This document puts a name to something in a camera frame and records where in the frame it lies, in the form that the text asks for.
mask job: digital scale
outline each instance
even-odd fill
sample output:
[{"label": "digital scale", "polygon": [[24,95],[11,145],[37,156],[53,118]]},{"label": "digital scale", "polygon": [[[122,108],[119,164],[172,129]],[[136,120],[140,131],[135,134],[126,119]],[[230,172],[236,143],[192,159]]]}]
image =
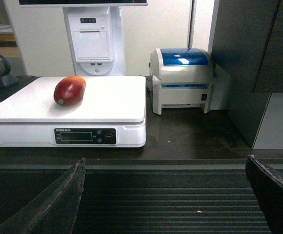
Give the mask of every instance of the digital scale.
[{"label": "digital scale", "polygon": [[83,77],[83,101],[53,99],[64,77],[41,77],[0,103],[0,147],[141,147],[145,77]]}]

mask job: red mango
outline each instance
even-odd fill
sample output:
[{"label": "red mango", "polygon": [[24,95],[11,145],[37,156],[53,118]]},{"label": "red mango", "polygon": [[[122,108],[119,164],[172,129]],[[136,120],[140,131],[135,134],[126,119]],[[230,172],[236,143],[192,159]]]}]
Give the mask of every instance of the red mango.
[{"label": "red mango", "polygon": [[54,90],[54,100],[60,106],[71,106],[83,100],[86,81],[82,77],[70,76],[62,79]]}]

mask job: receipt printer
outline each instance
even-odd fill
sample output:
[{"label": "receipt printer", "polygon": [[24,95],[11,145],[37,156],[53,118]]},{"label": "receipt printer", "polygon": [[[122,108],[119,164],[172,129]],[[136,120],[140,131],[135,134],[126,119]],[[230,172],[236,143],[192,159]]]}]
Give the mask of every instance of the receipt printer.
[{"label": "receipt printer", "polygon": [[147,87],[153,112],[162,108],[200,107],[209,112],[214,65],[210,55],[197,48],[155,49],[151,53]]}]

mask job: counter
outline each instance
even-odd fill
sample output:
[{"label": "counter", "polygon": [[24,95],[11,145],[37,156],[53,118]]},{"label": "counter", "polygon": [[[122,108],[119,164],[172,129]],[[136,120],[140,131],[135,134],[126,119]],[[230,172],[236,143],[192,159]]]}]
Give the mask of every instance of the counter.
[{"label": "counter", "polygon": [[[36,77],[20,77],[20,83],[0,90],[0,101],[15,93]],[[0,168],[55,166],[67,168],[82,157],[90,165],[244,165],[248,155],[257,155],[267,163],[283,164],[283,150],[251,149],[227,116],[225,110],[204,114],[198,108],[163,109],[152,112],[147,94],[147,141],[141,148],[0,148]]]}]

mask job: black panel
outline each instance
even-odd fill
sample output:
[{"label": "black panel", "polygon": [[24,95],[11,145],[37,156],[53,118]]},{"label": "black panel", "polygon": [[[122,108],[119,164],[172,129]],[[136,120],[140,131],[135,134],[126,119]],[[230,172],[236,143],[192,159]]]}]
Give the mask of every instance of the black panel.
[{"label": "black panel", "polygon": [[283,93],[283,1],[272,27],[255,92]]}]

